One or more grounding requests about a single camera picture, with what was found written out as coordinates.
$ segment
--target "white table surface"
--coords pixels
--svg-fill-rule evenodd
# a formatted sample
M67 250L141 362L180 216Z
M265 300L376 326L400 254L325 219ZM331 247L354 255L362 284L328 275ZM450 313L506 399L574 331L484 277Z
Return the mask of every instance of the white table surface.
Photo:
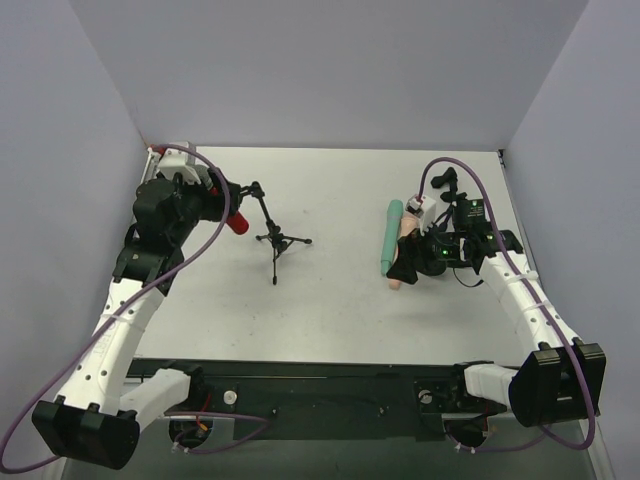
M450 365L493 360L519 365L526 353L486 286L459 285L450 271L420 276L391 291L380 275L386 211L393 198L415 194L424 166L454 156L482 178L498 226L519 236L495 153L202 147L233 182L258 180L273 219L288 235L311 237L278 261L271 284L271 247L258 202L241 208L244 236L225 229L176 278L149 324L137 357L297 362ZM434 167L440 174L447 165ZM458 169L460 191L479 196ZM440 191L427 194L438 198ZM438 214L444 210L439 201ZM213 232L202 222L184 251ZM460 271L467 283L470 269Z

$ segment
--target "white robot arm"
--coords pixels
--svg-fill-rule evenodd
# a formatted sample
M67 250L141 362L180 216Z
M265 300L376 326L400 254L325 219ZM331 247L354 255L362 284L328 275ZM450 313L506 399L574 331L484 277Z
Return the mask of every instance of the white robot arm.
M441 161L460 165L475 176L456 159L440 158L427 166L419 195L407 203L409 213L426 221L399 239L397 260L387 277L414 284L417 273L437 276L448 267L473 268L500 302L523 351L531 353L519 368L491 362L464 364L464 394L506 405L524 426L592 418L588 403L597 412L606 364L604 353L597 344L585 345L567 326L547 298L538 274L529 268L516 236L508 230L497 230L477 177L474 180L483 198L474 200L458 192L453 168L434 177L433 188L449 185L449 191L441 195L449 208L434 220L435 202L422 196L422 190L426 172ZM486 218L485 201L491 221ZM448 226L450 219L453 231ZM581 372L576 370L576 363ZM591 402L585 400L585 390Z
M181 247L189 233L200 220L220 221L225 206L222 194L211 191L213 173L196 166L190 154L150 151L148 165L136 191L136 222L118 256L95 331L106 322L110 326L82 357L55 401L40 401L32 415L53 453L110 468L127 463L140 432L154 419L179 404L199 409L206 397L201 370L176 364L122 395L140 339L173 278L161 281L124 311L119 312L120 307L181 264ZM235 184L225 187L239 191ZM239 197L231 203L229 210L235 214Z

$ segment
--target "tripod stand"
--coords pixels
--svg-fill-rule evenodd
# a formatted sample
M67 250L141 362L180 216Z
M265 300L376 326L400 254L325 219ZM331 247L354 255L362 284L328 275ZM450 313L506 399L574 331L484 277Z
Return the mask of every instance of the tripod stand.
M278 275L276 270L277 260L280 256L287 251L287 249L295 242L304 243L305 245L311 245L313 240L310 238L298 238L298 237L290 237L289 235L284 235L282 233L282 228L280 225L277 225L269 215L269 210L267 210L267 205L264 202L264 190L258 182L253 182L248 187L243 187L240 191L241 197L246 197L251 195L253 198L258 200L260 203L260 208L262 209L262 213L266 219L267 231L266 235L256 235L256 240L268 240L273 248L273 284L278 284Z

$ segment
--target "screw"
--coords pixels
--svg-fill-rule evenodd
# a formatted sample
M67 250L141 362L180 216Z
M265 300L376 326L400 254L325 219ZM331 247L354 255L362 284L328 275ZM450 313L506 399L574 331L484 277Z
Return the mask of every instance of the screw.
M238 394L233 390L227 390L226 392L224 392L222 399L227 405L233 405L234 403L236 403L236 400L238 400Z
M429 390L420 390L418 393L418 399L420 400L420 403L429 405L433 401L433 396Z

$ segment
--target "gray wall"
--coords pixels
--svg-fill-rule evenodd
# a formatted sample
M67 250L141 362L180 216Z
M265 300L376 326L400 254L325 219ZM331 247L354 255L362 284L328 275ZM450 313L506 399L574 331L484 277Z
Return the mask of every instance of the gray wall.
M620 479L640 471L640 2L592 0L507 149L552 300L604 348L602 429Z
M71 0L150 141L495 150L586 0Z
M0 434L97 321L144 144L66 0L0 2ZM25 422L9 466L41 460Z

